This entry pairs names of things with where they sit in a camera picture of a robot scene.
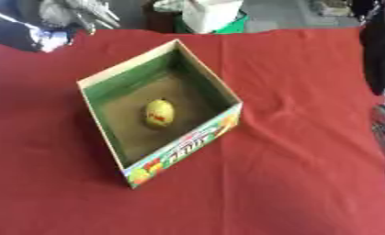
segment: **box side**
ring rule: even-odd
[[[119,156],[118,156],[117,152],[115,151],[114,146],[112,145],[112,142],[109,141],[108,134],[103,129],[102,124],[101,124],[99,118],[96,115],[96,111],[91,106],[91,104],[89,102],[89,99],[86,96],[86,94],[85,94],[85,92],[84,92],[84,90],[83,90],[83,88],[81,86],[79,86],[79,90],[81,91],[81,94],[84,97],[86,106],[88,107],[89,112],[91,113],[92,119],[95,121],[96,126],[97,126],[97,128],[99,129],[99,131],[100,131],[100,133],[102,135],[102,138],[104,139],[104,141],[107,144],[110,152],[112,153],[112,156],[113,156],[113,158],[115,160],[115,163],[117,164],[117,166],[119,167],[119,169],[121,171],[124,171],[125,167],[124,167],[122,161],[119,159]]]
[[[167,52],[174,50],[176,48],[178,39],[174,39],[172,41],[169,41],[165,43],[162,46],[159,46],[155,49],[149,50],[145,52],[144,54],[141,54],[139,56],[133,57],[132,59],[129,59],[128,61],[122,62],[120,64],[117,64],[113,67],[107,68],[106,70],[96,73],[92,76],[89,76],[85,79],[82,79],[78,81],[79,86],[81,89],[85,89],[88,86],[92,86],[95,84],[98,84],[100,82],[103,82],[110,77],[113,77],[115,75],[118,75],[120,73],[123,73],[127,70],[131,70],[143,63],[149,62],[150,60],[153,60],[159,56],[162,56],[166,54]]]
[[[219,92],[232,104],[242,103],[242,100],[223,80],[205,65],[182,41],[178,41],[177,47],[182,55],[191,63],[200,73],[204,74],[211,84],[218,89]]]
[[[238,103],[213,119],[190,131],[146,158],[123,170],[130,186],[135,188],[158,173],[185,159],[238,125],[243,104]]]

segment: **silver figure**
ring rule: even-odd
[[[40,17],[48,27],[64,28],[77,23],[91,35],[96,26],[120,27],[119,17],[109,9],[109,4],[98,0],[43,0]]]

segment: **red table cloth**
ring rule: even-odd
[[[133,191],[75,82],[174,38],[242,98],[242,123]],[[0,234],[385,235],[361,61],[355,28],[0,45]]]

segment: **floor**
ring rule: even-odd
[[[0,11],[12,17],[19,17],[18,2],[22,3],[22,7],[26,6],[28,11],[28,6],[34,5],[34,2],[38,1],[0,0]],[[108,1],[111,8],[120,17],[122,28],[144,28],[141,6],[148,0]],[[250,17],[246,24],[246,32],[262,32],[278,28],[339,28],[357,26],[357,22],[353,18],[318,16],[310,10],[310,1],[244,0],[243,10]]]

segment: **green container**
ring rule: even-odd
[[[249,16],[243,10],[240,10],[238,17],[235,21],[228,24],[226,27],[215,30],[211,33],[213,34],[231,34],[231,33],[243,33],[245,30],[245,23],[248,20]],[[195,33],[192,28],[185,24],[182,20],[182,16],[176,17],[175,22],[176,33]]]

